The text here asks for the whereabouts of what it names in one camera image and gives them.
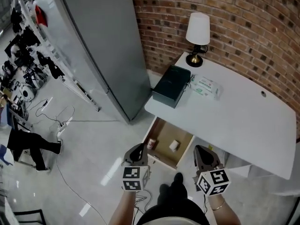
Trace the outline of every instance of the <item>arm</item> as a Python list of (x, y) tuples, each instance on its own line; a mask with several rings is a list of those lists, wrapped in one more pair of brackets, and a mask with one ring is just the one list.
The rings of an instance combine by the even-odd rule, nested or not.
[(208, 198), (208, 200), (213, 210), (217, 225), (240, 225), (238, 216), (225, 202), (225, 199), (222, 195), (211, 196)]
[(124, 191), (108, 225), (131, 225), (135, 208), (135, 192)]

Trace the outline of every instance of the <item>open drawer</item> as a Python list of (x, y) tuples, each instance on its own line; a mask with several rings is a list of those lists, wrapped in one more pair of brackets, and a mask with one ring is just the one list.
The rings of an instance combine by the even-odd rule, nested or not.
[[(148, 156), (157, 162), (176, 170), (195, 137), (176, 126), (155, 117), (144, 137), (143, 143), (147, 144), (150, 138), (155, 139), (156, 143), (151, 150), (148, 150)], [(177, 151), (172, 152), (169, 146), (174, 140), (179, 142), (179, 147)]]

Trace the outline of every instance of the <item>drawer handle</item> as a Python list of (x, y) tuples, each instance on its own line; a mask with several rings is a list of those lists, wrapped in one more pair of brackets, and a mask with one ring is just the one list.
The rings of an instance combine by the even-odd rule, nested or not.
[(153, 155), (153, 157), (156, 158), (156, 159), (158, 159), (158, 160), (160, 160), (160, 158), (158, 156), (156, 156), (156, 155)]

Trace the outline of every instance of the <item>white floor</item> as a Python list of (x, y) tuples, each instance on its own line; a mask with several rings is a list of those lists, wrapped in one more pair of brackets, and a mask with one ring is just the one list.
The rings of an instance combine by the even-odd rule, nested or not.
[[(72, 116), (73, 106), (74, 120), (113, 120), (102, 111), (96, 112), (59, 80), (54, 79), (50, 79), (39, 91), (29, 109), (51, 97), (52, 101), (43, 110), (50, 118), (55, 119), (57, 116), (60, 121), (68, 120)], [(54, 142), (57, 125), (43, 115), (35, 116), (40, 106), (42, 104), (30, 110), (29, 121), (37, 123), (33, 126), (36, 133)], [(45, 163), (52, 168), (50, 173), (36, 172), (32, 168), (15, 164), (8, 193), (13, 211), (42, 209), (49, 225), (108, 224), (122, 195), (121, 169), (118, 166), (113, 173), (113, 165), (119, 165), (124, 153), (142, 141), (152, 120), (152, 115), (143, 112), (134, 125), (121, 122), (71, 122), (61, 135), (64, 142), (62, 154), (56, 156), (47, 151), (43, 154)], [(56, 164), (74, 191), (65, 184)], [(152, 193), (151, 207), (156, 204), (160, 184), (170, 184), (175, 172), (151, 160), (149, 165), (151, 176), (146, 189)], [(179, 166), (179, 171), (184, 174), (189, 197), (203, 208), (203, 195), (195, 191), (192, 181), (195, 176), (193, 148)], [(295, 201), (293, 197), (269, 195), (260, 180), (248, 181), (234, 174), (232, 180), (225, 197), (243, 225), (285, 224)], [(141, 194), (149, 197), (145, 191)], [(83, 199), (101, 216), (92, 207), (84, 213), (86, 210), (83, 208), (89, 206)], [(148, 199), (139, 204), (142, 211), (147, 202)], [(215, 224), (210, 209), (207, 217), (211, 224)]]

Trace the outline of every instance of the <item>red item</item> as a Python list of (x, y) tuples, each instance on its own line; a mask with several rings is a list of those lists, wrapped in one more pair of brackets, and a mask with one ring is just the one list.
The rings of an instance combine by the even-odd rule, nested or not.
[(46, 27), (48, 27), (46, 15), (43, 12), (43, 10), (37, 5), (36, 5), (36, 16), (37, 16), (37, 23), (38, 24), (42, 24), (42, 25), (45, 25)]

